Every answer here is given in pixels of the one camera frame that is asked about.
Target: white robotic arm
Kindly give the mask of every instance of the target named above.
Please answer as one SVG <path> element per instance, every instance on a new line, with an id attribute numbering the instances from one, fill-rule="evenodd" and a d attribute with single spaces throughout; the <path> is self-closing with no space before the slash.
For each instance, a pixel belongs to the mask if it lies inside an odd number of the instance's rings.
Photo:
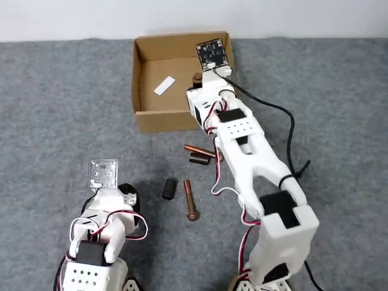
<path id="1" fill-rule="evenodd" d="M 71 223 L 65 275 L 62 284 L 60 270 L 58 290 L 142 290 L 118 255 L 126 239 L 145 238 L 148 226 L 138 213 L 136 189 L 130 184 L 117 186 L 117 172 L 117 160 L 91 161 L 90 187 L 95 196 L 90 205 L 85 205 L 81 216 Z M 131 237 L 139 219 L 143 220 L 146 233 Z"/>
<path id="2" fill-rule="evenodd" d="M 215 53 L 211 51 L 217 52 L 214 48 L 219 42 L 197 45 L 204 69 L 202 87 L 188 89 L 187 99 L 199 126 L 216 135 L 215 145 L 235 178 L 239 203 L 253 219 L 261 221 L 258 242 L 245 266 L 249 280 L 258 290 L 263 286 L 276 290 L 279 282 L 303 265 L 319 221 L 298 181 L 273 152 L 252 111 L 222 78 L 231 74 L 231 68 L 225 61 L 221 65 L 217 59 L 212 62 Z M 207 56 L 202 58 L 204 46 Z M 276 186 L 281 183 L 280 191 L 259 198 L 253 189 L 255 176 L 263 176 Z"/>

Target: cardboard box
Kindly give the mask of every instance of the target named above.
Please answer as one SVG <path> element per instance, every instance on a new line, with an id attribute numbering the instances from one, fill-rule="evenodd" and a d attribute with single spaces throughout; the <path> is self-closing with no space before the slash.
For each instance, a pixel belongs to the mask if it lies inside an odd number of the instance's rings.
<path id="1" fill-rule="evenodd" d="M 186 90 L 194 73 L 202 72 L 195 45 L 221 38 L 229 65 L 234 68 L 227 32 L 143 36 L 133 49 L 132 107 L 142 132 L 198 129 L 190 115 Z M 171 76 L 175 82 L 161 95 L 154 89 Z"/>

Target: black cylinder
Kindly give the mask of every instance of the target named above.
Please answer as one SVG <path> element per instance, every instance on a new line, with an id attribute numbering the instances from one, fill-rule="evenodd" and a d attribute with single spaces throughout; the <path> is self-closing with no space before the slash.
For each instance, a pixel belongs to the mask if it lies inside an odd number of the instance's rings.
<path id="1" fill-rule="evenodd" d="M 162 197 L 166 200 L 172 200 L 175 196 L 175 190 L 176 190 L 176 183 L 177 180 L 174 178 L 167 179 L 166 183 L 164 184 L 163 194 Z"/>
<path id="2" fill-rule="evenodd" d="M 210 162 L 210 157 L 202 155 L 200 153 L 191 153 L 189 157 L 189 162 L 195 162 L 196 164 L 208 165 Z"/>

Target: screw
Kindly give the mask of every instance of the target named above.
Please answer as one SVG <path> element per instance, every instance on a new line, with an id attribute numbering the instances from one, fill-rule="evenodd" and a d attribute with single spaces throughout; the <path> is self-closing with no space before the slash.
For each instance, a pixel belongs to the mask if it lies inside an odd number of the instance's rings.
<path id="1" fill-rule="evenodd" d="M 199 212 L 197 212 L 195 209 L 195 203 L 194 203 L 192 188 L 190 186 L 190 181 L 184 180 L 183 185 L 184 185 L 184 191 L 186 193 L 187 207 L 189 208 L 189 214 L 187 215 L 187 218 L 190 221 L 196 221 L 199 218 Z"/>

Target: circuit board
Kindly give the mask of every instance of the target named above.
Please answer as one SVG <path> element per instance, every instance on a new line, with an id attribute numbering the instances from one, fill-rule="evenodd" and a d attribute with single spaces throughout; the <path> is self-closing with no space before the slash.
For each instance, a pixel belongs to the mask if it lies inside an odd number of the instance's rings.
<path id="1" fill-rule="evenodd" d="M 221 38 L 197 44 L 196 52 L 203 71 L 208 71 L 228 64 Z"/>
<path id="2" fill-rule="evenodd" d="M 89 164 L 89 187 L 102 189 L 117 188 L 117 159 L 93 159 Z"/>

